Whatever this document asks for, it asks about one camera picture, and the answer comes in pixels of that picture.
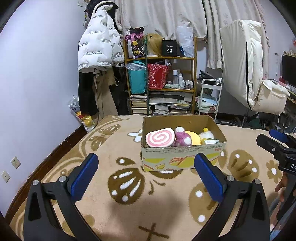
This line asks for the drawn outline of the right hand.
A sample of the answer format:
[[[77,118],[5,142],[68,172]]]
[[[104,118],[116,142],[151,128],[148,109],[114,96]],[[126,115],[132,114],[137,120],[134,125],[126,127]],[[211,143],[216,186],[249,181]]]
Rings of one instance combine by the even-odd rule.
[[[279,192],[280,191],[280,202],[284,202],[285,200],[285,189],[287,187],[287,183],[288,183],[288,177],[287,177],[287,173],[283,172],[283,176],[281,178],[281,181],[277,184],[276,188],[275,188],[275,192]]]

